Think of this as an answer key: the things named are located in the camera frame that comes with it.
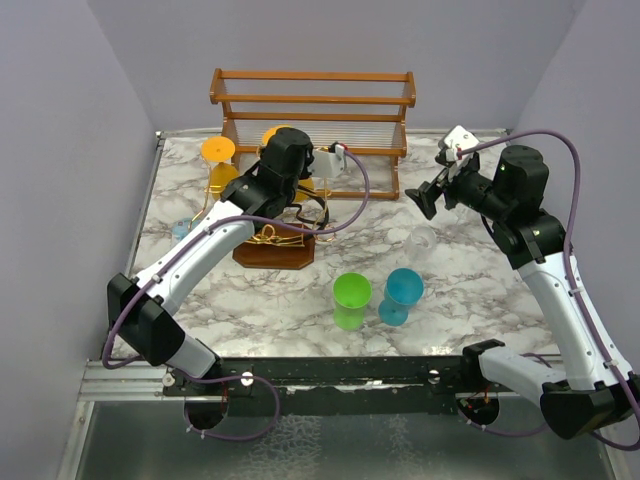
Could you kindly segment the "orange wine glass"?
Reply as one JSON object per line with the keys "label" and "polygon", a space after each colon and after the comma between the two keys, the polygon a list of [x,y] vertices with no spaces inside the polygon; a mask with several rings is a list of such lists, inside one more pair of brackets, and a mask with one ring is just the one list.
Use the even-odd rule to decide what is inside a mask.
{"label": "orange wine glass", "polygon": [[210,137],[201,146],[201,158],[209,168],[206,192],[213,200],[218,200],[228,184],[240,175],[232,163],[235,153],[235,143],[224,136]]}
{"label": "orange wine glass", "polygon": [[298,185],[294,180],[294,150],[312,147],[310,137],[293,127],[280,127],[268,139],[262,149],[258,178],[276,194],[285,198],[285,204],[293,202]]}

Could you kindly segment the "blue plastic wine glass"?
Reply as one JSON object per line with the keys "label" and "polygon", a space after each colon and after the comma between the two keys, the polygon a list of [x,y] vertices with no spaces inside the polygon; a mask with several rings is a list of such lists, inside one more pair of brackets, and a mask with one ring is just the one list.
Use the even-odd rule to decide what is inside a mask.
{"label": "blue plastic wine glass", "polygon": [[387,278],[384,298],[378,307],[380,320],[389,326],[403,325],[423,294],[423,280],[417,272],[408,268],[394,270]]}

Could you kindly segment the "gold wire wine glass rack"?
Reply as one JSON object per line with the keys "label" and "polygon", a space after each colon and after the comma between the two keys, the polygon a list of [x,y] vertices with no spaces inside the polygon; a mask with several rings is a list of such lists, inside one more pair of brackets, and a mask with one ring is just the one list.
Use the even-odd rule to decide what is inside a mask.
{"label": "gold wire wine glass rack", "polygon": [[[208,206],[216,201],[207,194],[207,186],[204,189],[203,207],[193,220],[202,219]],[[293,202],[297,209],[295,218],[298,227],[322,229],[328,224],[328,193],[326,188],[316,190],[312,179],[300,181]],[[313,220],[301,216],[305,200],[314,200],[322,207],[322,213]],[[256,235],[236,247],[232,258],[246,268],[300,270],[313,263],[315,246],[316,237],[312,234],[297,234],[275,225],[265,225]]]}

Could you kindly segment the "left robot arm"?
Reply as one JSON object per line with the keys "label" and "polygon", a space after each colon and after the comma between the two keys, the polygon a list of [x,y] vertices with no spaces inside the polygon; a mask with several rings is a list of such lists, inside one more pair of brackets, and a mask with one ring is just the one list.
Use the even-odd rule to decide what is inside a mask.
{"label": "left robot arm", "polygon": [[186,373],[195,392],[220,385],[219,356],[188,335],[174,316],[193,288],[232,250],[293,202],[298,183],[309,175],[313,145],[301,130],[283,127],[262,148],[259,160],[232,180],[205,218],[161,259],[134,278],[114,276],[107,286],[110,332],[103,365],[111,362],[121,337],[152,366]]}

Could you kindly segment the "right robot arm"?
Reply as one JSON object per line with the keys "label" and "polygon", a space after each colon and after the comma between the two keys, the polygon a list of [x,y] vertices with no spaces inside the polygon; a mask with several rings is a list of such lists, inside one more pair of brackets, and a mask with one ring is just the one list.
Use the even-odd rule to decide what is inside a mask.
{"label": "right robot arm", "polygon": [[407,196],[427,219],[443,198],[446,209],[462,204],[490,223],[494,243],[533,293],[564,364],[561,371],[546,368],[486,340],[464,348],[461,383],[472,391],[498,383],[518,393],[563,439],[629,418],[639,401],[639,376],[604,334],[577,262],[565,253],[565,228],[541,207],[549,176],[542,155],[508,146],[492,178],[480,173],[477,153],[442,148],[436,161],[443,167],[437,177]]}

